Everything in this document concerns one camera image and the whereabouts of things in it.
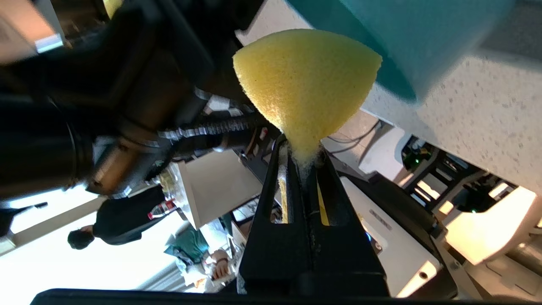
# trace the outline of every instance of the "speckled surface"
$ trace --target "speckled surface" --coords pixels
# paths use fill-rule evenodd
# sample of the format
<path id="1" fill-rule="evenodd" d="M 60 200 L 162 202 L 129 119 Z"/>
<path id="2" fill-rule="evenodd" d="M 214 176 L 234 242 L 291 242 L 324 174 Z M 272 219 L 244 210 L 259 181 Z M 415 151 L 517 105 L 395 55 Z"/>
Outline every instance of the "speckled surface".
<path id="1" fill-rule="evenodd" d="M 268 0 L 249 43 L 270 33 L 309 28 L 284 0 Z M 492 173 L 542 193 L 542 72 L 467 56 L 421 105 L 375 84 L 363 110 Z"/>

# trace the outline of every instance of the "black cable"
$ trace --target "black cable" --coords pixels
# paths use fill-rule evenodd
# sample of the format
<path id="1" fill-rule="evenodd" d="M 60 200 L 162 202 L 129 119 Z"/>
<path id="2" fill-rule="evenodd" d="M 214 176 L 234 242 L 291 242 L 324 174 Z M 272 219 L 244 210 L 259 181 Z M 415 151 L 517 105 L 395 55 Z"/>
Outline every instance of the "black cable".
<path id="1" fill-rule="evenodd" d="M 334 155 L 334 154 L 344 153 L 345 151 L 351 150 L 352 148 L 356 147 L 366 136 L 368 136 L 371 133 L 371 131 L 373 131 L 378 126 L 379 123 L 380 123 L 380 120 L 377 121 L 373 125 L 373 127 L 371 127 L 371 129 L 369 129 L 366 133 L 362 134 L 361 136 L 359 136 L 357 138 L 352 139 L 352 141 L 350 141 L 350 142 L 339 142 L 339 143 L 347 144 L 347 143 L 352 143 L 352 142 L 356 141 L 356 143 L 354 145 L 352 145 L 350 147 L 347 147 L 347 148 L 344 148 L 344 149 L 336 150 L 336 151 L 329 151 L 328 153 L 331 154 L 331 155 Z"/>

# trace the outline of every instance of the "yellow sponge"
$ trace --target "yellow sponge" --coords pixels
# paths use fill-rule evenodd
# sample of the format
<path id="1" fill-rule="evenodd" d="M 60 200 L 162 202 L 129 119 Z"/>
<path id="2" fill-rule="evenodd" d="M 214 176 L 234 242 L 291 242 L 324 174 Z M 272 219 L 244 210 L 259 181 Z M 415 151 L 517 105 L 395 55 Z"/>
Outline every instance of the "yellow sponge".
<path id="1" fill-rule="evenodd" d="M 301 164 L 359 109 L 382 62 L 358 41 L 308 29 L 268 35 L 233 59 L 246 95 L 285 133 Z"/>

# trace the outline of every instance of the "wall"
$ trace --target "wall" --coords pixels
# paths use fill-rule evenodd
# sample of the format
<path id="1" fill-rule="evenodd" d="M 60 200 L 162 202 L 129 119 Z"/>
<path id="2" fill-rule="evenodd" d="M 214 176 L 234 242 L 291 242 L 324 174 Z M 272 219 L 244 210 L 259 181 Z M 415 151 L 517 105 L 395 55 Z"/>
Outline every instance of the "wall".
<path id="1" fill-rule="evenodd" d="M 1 256 L 0 303 L 27 305 L 37 293 L 51 288 L 135 289 L 174 261 L 162 251 L 183 223 L 177 214 L 145 231 L 136 242 L 110 246 L 96 239 L 84 250 L 71 249 L 68 233 L 95 218 L 92 213 Z"/>

